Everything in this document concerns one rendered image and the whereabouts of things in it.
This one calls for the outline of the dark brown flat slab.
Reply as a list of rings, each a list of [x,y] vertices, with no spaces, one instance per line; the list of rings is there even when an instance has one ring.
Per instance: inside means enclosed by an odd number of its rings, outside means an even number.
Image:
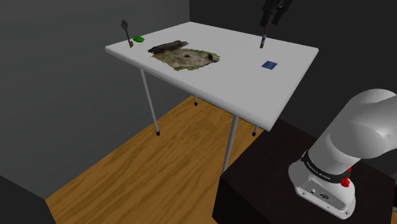
[[[164,43],[158,46],[154,46],[152,48],[150,48],[148,50],[149,53],[153,53],[153,54],[159,54],[159,53],[164,53],[165,51],[173,51],[173,50],[177,50],[180,49],[186,45],[188,45],[189,42],[187,41],[173,41],[170,43]]]

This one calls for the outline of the mossy green-brown flat rock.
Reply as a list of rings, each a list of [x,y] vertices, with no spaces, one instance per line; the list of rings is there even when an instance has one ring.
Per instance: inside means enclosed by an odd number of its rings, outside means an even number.
[[[163,53],[154,54],[153,57],[175,71],[187,69],[189,71],[197,70],[201,67],[220,61],[220,56],[203,50],[194,50],[180,48],[177,50],[167,50]]]

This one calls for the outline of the white table with metal legs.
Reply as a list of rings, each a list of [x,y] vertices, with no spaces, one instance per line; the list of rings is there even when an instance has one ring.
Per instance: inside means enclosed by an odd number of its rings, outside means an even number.
[[[175,40],[216,53],[220,61],[193,71],[175,71],[148,52]],[[144,41],[132,48],[121,41],[104,50],[136,66],[142,74],[150,73],[233,114],[223,162],[226,169],[238,119],[270,131],[319,52],[315,47],[272,38],[265,40],[262,49],[259,43],[259,36],[187,22],[146,34]],[[263,68],[266,61],[277,65],[273,70]]]

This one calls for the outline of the dark pen with blue band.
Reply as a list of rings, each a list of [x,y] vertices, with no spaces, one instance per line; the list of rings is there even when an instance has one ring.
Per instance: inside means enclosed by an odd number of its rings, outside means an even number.
[[[263,35],[261,37],[261,43],[260,43],[260,48],[261,49],[264,47],[265,40],[266,40],[267,33],[268,33],[268,29],[269,29],[269,23],[264,27],[264,30],[263,30]]]

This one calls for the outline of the dark robot stand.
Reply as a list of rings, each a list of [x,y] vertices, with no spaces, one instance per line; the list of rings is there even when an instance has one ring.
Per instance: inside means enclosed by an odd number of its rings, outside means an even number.
[[[264,131],[220,176],[212,217],[218,224],[391,224],[395,180],[356,163],[353,214],[341,220],[301,198],[288,167],[316,137],[278,120]]]

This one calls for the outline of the ornate bronze key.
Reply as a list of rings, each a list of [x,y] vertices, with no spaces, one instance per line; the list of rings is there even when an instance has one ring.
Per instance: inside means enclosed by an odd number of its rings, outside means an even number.
[[[134,46],[134,44],[130,40],[130,36],[129,36],[129,33],[128,33],[128,23],[125,20],[122,20],[121,27],[125,31],[129,47],[132,48]]]

